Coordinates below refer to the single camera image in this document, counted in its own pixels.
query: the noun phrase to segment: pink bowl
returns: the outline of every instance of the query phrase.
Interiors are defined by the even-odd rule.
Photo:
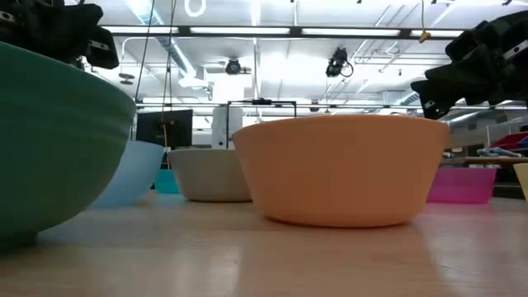
[[[496,169],[438,169],[427,202],[486,204],[492,198]]]

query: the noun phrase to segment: teal bowl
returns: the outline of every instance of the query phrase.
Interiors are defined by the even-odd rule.
[[[119,88],[0,43],[0,249],[88,207],[112,179],[135,113]]]

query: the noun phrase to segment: orange bowl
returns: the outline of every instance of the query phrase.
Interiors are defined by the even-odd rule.
[[[314,116],[248,126],[233,141],[263,215],[378,227],[422,210],[449,128],[399,115]]]

